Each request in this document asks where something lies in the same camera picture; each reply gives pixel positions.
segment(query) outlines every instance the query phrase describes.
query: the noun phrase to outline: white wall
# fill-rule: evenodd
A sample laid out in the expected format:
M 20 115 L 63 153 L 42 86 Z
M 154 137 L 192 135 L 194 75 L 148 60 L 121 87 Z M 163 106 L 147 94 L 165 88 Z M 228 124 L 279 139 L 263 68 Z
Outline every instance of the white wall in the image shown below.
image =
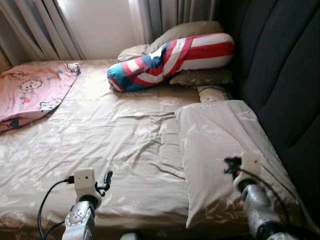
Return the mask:
M 58 0 L 68 30 L 87 59 L 116 58 L 142 44 L 134 33 L 129 0 Z

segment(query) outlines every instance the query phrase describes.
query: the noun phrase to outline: pillow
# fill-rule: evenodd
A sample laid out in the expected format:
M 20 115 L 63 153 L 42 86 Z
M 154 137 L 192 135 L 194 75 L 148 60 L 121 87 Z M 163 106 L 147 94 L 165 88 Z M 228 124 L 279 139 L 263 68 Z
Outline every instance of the pillow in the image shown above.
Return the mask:
M 128 61 L 153 53 L 163 44 L 172 40 L 215 33 L 224 33 L 224 29 L 217 21 L 195 21 L 183 23 L 169 29 L 151 44 L 133 46 L 123 50 L 118 56 L 118 62 Z
M 187 228 L 212 221 L 246 225 L 240 193 L 233 187 L 232 176 L 224 174 L 224 158 L 251 151 L 264 155 L 259 176 L 285 203 L 290 223 L 302 227 L 306 222 L 312 224 L 257 116 L 243 101 L 194 103 L 179 108 L 175 117 L 188 188 Z M 267 194 L 275 199 L 268 190 Z M 283 209 L 276 199 L 274 202 L 283 218 Z
M 196 89 L 202 103 L 232 100 L 232 97 L 229 98 L 230 94 L 222 86 L 197 86 Z
M 170 84 L 185 86 L 224 85 L 232 82 L 232 71 L 228 68 L 181 71 L 170 80 Z
M 235 43 L 226 33 L 190 36 L 167 42 L 157 51 L 112 65 L 110 87 L 127 92 L 161 84 L 182 70 L 215 69 L 232 59 Z

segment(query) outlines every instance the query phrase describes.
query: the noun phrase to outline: upholstered headboard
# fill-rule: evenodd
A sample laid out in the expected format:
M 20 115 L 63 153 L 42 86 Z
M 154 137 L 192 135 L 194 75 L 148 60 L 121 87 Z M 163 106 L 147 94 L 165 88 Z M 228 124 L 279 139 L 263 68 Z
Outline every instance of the upholstered headboard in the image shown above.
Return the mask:
M 320 223 L 319 0 L 221 0 L 236 43 L 235 98 L 255 111 L 312 219 Z

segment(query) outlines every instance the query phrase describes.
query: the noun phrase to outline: mattress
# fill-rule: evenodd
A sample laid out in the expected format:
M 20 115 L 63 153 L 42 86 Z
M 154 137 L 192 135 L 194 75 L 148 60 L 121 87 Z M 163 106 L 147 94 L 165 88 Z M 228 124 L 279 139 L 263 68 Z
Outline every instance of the mattress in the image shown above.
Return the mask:
M 231 223 L 186 229 L 188 189 L 174 111 L 199 102 L 198 91 L 171 85 L 114 92 L 106 73 L 115 62 L 80 61 L 81 74 L 56 110 L 0 135 L 0 238 L 39 239 L 45 192 L 87 167 L 100 183 L 113 170 L 94 239 L 118 240 L 127 231 L 153 240 L 247 233 L 245 225 Z M 43 228 L 63 221 L 75 200 L 73 185 L 57 186 L 43 207 Z M 63 231 L 56 228 L 50 239 L 61 239 Z

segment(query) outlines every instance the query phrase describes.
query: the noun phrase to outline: wrinkled sheet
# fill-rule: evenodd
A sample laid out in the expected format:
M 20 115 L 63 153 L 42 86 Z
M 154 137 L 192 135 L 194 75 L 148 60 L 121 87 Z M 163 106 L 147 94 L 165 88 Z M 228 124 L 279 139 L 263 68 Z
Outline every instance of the wrinkled sheet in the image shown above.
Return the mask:
M 114 171 L 96 211 L 94 239 L 119 240 L 132 230 L 150 240 L 247 233 L 245 224 L 186 229 L 188 189 L 174 111 L 198 103 L 198 91 L 157 86 L 114 92 L 106 72 L 115 62 L 79 61 L 81 74 L 57 109 L 0 134 L 0 239 L 38 240 L 37 214 L 46 191 L 86 167 L 98 182 Z M 42 226 L 64 220 L 75 200 L 73 185 L 57 186 L 44 205 Z M 54 229 L 48 239 L 60 240 L 63 231 Z

